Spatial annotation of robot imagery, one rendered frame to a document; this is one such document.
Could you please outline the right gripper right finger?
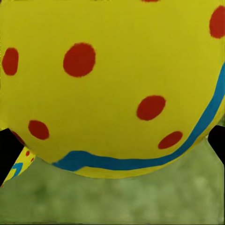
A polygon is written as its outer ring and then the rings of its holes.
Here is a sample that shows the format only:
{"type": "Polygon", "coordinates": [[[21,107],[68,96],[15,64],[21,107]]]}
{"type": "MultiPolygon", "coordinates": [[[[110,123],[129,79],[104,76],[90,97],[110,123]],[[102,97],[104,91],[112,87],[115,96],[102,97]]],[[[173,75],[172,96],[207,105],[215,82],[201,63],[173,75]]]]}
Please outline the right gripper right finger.
{"type": "Polygon", "coordinates": [[[225,127],[216,125],[210,131],[209,143],[225,165],[225,127]]]}

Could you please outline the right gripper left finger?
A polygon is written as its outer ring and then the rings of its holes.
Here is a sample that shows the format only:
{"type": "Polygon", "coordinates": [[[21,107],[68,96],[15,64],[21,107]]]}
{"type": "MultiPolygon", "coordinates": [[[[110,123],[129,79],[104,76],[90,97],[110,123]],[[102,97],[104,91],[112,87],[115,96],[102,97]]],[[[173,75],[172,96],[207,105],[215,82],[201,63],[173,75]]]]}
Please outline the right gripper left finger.
{"type": "Polygon", "coordinates": [[[0,187],[23,148],[9,128],[0,131],[0,187]]]}

